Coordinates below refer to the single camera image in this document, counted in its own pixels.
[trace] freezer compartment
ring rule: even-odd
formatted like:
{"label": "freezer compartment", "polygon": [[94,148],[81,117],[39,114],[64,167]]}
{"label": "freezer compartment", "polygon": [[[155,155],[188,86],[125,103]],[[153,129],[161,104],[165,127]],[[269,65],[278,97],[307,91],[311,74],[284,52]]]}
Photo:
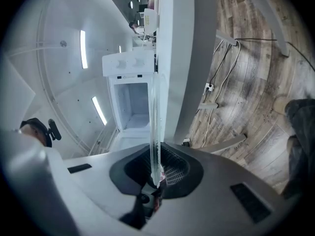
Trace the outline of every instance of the freezer compartment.
{"label": "freezer compartment", "polygon": [[145,131],[150,128],[149,96],[147,83],[114,85],[122,131]]}

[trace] white pipe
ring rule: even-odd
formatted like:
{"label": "white pipe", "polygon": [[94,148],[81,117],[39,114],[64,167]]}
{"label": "white pipe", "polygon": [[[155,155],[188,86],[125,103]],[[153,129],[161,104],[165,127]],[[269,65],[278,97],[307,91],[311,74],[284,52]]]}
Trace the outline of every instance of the white pipe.
{"label": "white pipe", "polygon": [[[38,50],[58,49],[58,48],[79,49],[80,47],[45,46],[45,47],[38,47],[38,48],[34,48],[34,49],[23,50],[23,51],[20,51],[20,52],[17,52],[17,53],[10,54],[10,55],[8,55],[8,57],[10,58],[10,57],[14,57],[14,56],[19,55],[19,54],[33,52],[33,51],[38,51]],[[94,50],[94,51],[98,51],[98,52],[105,52],[105,53],[111,53],[111,54],[114,53],[114,52],[109,52],[109,51],[105,51],[105,50],[102,50],[102,49],[94,49],[94,48],[87,48],[87,50]]]}

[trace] person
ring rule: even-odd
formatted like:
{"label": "person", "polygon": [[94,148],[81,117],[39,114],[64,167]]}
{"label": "person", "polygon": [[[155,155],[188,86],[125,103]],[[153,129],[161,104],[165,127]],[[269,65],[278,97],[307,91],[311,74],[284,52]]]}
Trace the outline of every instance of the person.
{"label": "person", "polygon": [[143,26],[139,26],[138,24],[136,24],[135,22],[131,21],[129,23],[129,27],[131,29],[133,29],[136,33],[140,34],[140,35],[144,35],[144,27]]}
{"label": "person", "polygon": [[22,134],[38,139],[45,147],[52,147],[48,129],[37,118],[31,118],[26,121],[22,121],[19,131]]}
{"label": "person", "polygon": [[315,99],[291,100],[279,97],[273,104],[275,112],[286,115],[295,135],[287,141],[289,153],[289,181],[282,196],[285,199],[295,194],[312,190],[315,183]]}

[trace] ceiling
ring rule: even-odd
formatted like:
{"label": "ceiling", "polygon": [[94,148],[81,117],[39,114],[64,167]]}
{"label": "ceiling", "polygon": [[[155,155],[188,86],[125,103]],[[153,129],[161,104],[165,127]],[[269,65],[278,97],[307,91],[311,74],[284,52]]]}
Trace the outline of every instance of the ceiling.
{"label": "ceiling", "polygon": [[[82,68],[80,30],[86,32],[88,69]],[[117,53],[119,45],[131,51],[132,31],[111,0],[49,0],[44,26],[45,66],[50,88],[63,116],[76,135],[92,148],[104,125],[93,105],[97,97],[114,129],[107,81],[102,76],[101,58]]]}
{"label": "ceiling", "polygon": [[[86,32],[88,69],[82,68],[81,30]],[[38,117],[47,125],[55,118],[63,138],[53,147],[64,159],[78,156],[77,150],[87,155],[102,129],[110,136],[116,128],[101,58],[117,53],[119,46],[131,51],[132,35],[112,0],[26,0],[14,19],[2,48],[36,93],[24,119]]]}

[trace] gray surface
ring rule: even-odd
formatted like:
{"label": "gray surface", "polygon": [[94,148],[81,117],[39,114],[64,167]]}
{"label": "gray surface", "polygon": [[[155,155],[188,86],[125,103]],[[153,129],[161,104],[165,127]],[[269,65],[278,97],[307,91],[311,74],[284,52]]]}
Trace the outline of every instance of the gray surface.
{"label": "gray surface", "polygon": [[[287,208],[284,199],[270,186],[236,163],[189,147],[171,146],[197,159],[203,166],[204,176],[188,196],[163,200],[156,215],[143,228],[144,232],[168,236],[218,236],[251,230],[252,235],[261,235]],[[264,226],[255,226],[230,190],[231,185],[238,183],[247,185],[273,211],[261,222]]]}
{"label": "gray surface", "polygon": [[231,36],[227,35],[226,33],[217,30],[217,37],[221,40],[224,40],[225,42],[231,44],[231,45],[237,45],[237,42],[234,38],[232,38]]}
{"label": "gray surface", "polygon": [[[88,197],[81,186],[73,181],[59,153],[53,148],[43,147],[36,139],[13,132],[0,132],[0,146],[1,168],[8,184],[30,219],[47,234],[141,234],[108,215],[104,207],[100,208],[92,200],[93,197]],[[110,183],[107,183],[106,189],[111,189]],[[106,201],[106,193],[103,194],[103,200]],[[118,210],[117,200],[124,203],[120,195],[118,193],[115,196]],[[134,197],[126,198],[133,204]]]}
{"label": "gray surface", "polygon": [[273,34],[276,36],[276,39],[278,40],[277,43],[279,45],[281,53],[284,56],[289,56],[289,50],[285,42],[284,32],[282,30],[283,28],[282,22],[275,8],[272,6],[270,0],[252,0],[252,2],[263,14]]}
{"label": "gray surface", "polygon": [[198,109],[215,109],[218,108],[217,103],[200,103]]}
{"label": "gray surface", "polygon": [[[135,197],[118,191],[109,179],[109,169],[145,145],[63,162],[56,150],[22,134],[1,132],[0,144],[0,162],[11,188],[34,222],[57,235],[262,235],[292,205],[226,158],[171,145],[201,163],[203,179],[188,196],[163,200],[158,212],[138,231],[117,220],[131,211]],[[67,170],[84,163],[92,168],[74,174]],[[272,211],[257,225],[229,188],[238,183],[247,185]]]}
{"label": "gray surface", "polygon": [[208,152],[208,153],[219,153],[220,151],[230,148],[234,145],[237,145],[245,140],[246,140],[246,136],[242,134],[230,140],[226,140],[224,142],[218,143],[218,144],[213,144],[211,146],[198,148],[198,150]]}
{"label": "gray surface", "polygon": [[[167,110],[167,125],[165,129],[173,130],[173,133],[168,136],[165,135],[164,141],[172,141],[176,144],[181,144],[185,135],[188,134],[189,127],[198,109],[200,96],[207,82],[212,61],[212,50],[215,45],[217,24],[213,19],[217,18],[216,1],[217,0],[194,0],[193,41],[187,82],[184,88],[182,88],[181,84],[184,83],[183,80],[176,80],[176,78],[172,77],[170,79],[169,101],[173,100],[177,105],[181,106],[179,108],[180,114],[176,113],[176,118],[174,117],[174,111],[176,110],[174,107],[170,106]],[[185,24],[187,24],[188,19],[186,17],[183,18]],[[177,32],[178,34],[182,33],[181,38],[183,34],[186,34],[181,31]],[[182,55],[178,54],[178,56],[173,56],[172,53],[172,60],[176,57],[181,59]],[[181,100],[178,95],[178,90],[185,92]]]}

